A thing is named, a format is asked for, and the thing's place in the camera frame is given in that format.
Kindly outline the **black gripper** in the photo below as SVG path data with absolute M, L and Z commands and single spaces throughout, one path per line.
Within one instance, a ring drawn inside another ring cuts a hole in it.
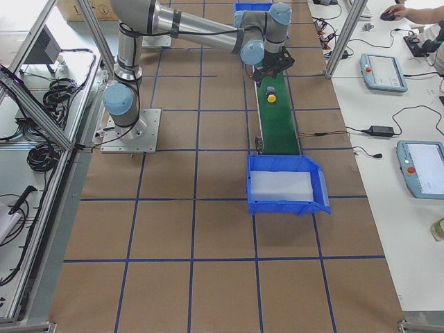
M 283 46 L 277 53 L 265 51 L 262 61 L 254 66 L 252 79 L 263 80 L 267 76 L 277 78 L 279 73 L 292 67 L 294 63 L 295 59 L 291 56 L 285 46 Z

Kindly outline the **person's forearm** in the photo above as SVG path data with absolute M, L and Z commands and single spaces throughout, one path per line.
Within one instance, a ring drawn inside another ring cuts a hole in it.
M 443 21 L 443 7 L 410 9 L 407 18 L 416 24 L 437 24 Z

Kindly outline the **person's hand on mouse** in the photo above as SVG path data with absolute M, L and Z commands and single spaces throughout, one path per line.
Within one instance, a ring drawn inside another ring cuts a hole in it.
M 395 4 L 388 7 L 383 14 L 384 15 L 395 15 L 396 17 L 406 17 L 409 15 L 410 9 L 403 4 Z

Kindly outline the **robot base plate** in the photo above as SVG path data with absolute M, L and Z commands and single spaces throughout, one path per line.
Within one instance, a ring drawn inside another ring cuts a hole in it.
M 171 37 L 169 35 L 143 36 L 142 47 L 144 49 L 170 48 Z
M 104 144 L 99 148 L 102 153 L 154 153 L 157 148 L 157 135 L 160 126 L 161 109 L 142 109 L 135 127 L 122 138 L 126 129 L 115 127 L 112 117 L 108 117 L 108 127 L 104 133 Z

